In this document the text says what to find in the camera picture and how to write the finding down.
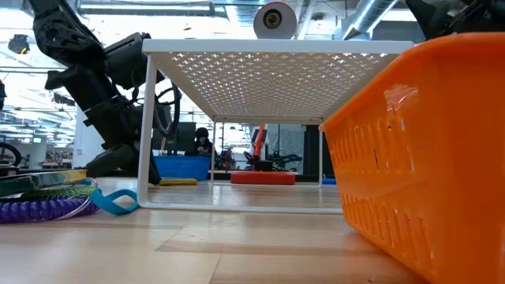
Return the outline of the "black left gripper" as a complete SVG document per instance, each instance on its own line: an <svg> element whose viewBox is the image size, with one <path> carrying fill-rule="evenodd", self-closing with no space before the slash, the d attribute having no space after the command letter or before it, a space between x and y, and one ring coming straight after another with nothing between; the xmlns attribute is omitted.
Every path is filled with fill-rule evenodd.
<svg viewBox="0 0 505 284"><path fill-rule="evenodd" d="M102 177L117 169L131 173L133 167L138 170L143 107L134 106L124 97L114 97L91 107L84 114L84 124L95 128L103 140L102 149L108 149L87 163L88 176ZM148 154L148 182L158 185L161 177L152 148Z"/></svg>

